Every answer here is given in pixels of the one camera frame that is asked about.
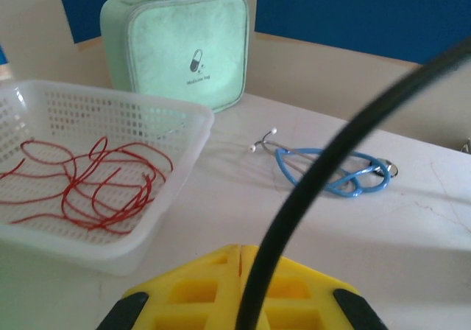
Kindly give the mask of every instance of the yellow plastic block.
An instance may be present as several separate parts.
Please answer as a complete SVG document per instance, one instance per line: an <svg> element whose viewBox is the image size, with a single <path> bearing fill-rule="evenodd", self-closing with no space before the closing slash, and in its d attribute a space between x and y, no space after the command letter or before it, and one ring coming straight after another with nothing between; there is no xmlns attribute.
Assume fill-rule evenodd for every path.
<svg viewBox="0 0 471 330"><path fill-rule="evenodd" d="M233 330L256 246L228 245L129 289L145 292L133 330ZM286 258L278 263L257 330L352 329L333 297L349 284Z"/></svg>

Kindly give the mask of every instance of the white table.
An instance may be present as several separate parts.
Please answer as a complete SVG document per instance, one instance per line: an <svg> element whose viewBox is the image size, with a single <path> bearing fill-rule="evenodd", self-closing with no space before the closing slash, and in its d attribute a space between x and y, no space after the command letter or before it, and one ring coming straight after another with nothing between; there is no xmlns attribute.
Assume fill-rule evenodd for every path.
<svg viewBox="0 0 471 330"><path fill-rule="evenodd" d="M323 147L343 121L245 95L212 135L144 262L118 278L0 245L0 329L94 329L128 288L230 243L258 244L292 186L248 146L272 127ZM376 131L361 147L399 167L387 190L323 194L285 255L352 284L390 329L471 324L471 157Z"/></svg>

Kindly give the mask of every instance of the white plastic basket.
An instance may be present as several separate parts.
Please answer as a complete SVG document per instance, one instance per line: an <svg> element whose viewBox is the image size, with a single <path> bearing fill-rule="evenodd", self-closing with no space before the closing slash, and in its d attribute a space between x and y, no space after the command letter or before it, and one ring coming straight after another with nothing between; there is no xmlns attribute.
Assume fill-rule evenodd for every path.
<svg viewBox="0 0 471 330"><path fill-rule="evenodd" d="M34 248L103 272L131 273L144 257L161 217L201 153L213 120L213 113L201 105L103 88L49 81L26 81L0 88L0 172L19 163L24 157L20 144L31 138L60 144L74 153L87 153L102 136L107 136L109 147L139 141L164 151L174 162L174 171L166 172L167 181L153 187L157 189L154 202L136 217L122 222L122 228L132 229L127 235L87 231L48 217L9 224L42 211L57 211L57 201L50 200L32 205L1 205L1 242ZM46 149L35 154L50 158L60 153ZM165 164L157 154L147 158L158 166ZM132 180L132 169L128 173ZM51 184L54 185L3 179L0 200L31 198L53 189Z"/></svg>

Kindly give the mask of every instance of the white wall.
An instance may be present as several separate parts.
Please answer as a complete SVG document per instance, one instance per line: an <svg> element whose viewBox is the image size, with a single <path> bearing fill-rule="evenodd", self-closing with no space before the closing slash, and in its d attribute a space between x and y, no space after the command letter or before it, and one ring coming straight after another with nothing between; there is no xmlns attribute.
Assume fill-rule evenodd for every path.
<svg viewBox="0 0 471 330"><path fill-rule="evenodd" d="M252 9L252 29L256 0ZM349 119L414 64L251 34L247 91ZM471 136L471 66L393 115L383 129L452 148Z"/></svg>
<svg viewBox="0 0 471 330"><path fill-rule="evenodd" d="M256 0L248 1L253 28ZM18 79L110 85L102 45L73 44L61 0L0 0L0 10L0 41ZM252 33L247 92L348 119L412 66ZM470 78L457 71L383 128L459 148L471 136Z"/></svg>

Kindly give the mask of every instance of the black wire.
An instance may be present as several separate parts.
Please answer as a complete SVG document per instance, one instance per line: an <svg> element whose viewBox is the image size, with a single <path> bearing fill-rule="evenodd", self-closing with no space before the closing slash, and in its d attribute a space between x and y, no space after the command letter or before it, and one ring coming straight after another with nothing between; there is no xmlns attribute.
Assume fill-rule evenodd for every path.
<svg viewBox="0 0 471 330"><path fill-rule="evenodd" d="M367 105L330 142L304 174L276 215L250 270L238 310L236 330L255 329L279 258L309 206L350 152L387 116L423 88L453 70L471 53L471 38L413 71Z"/></svg>

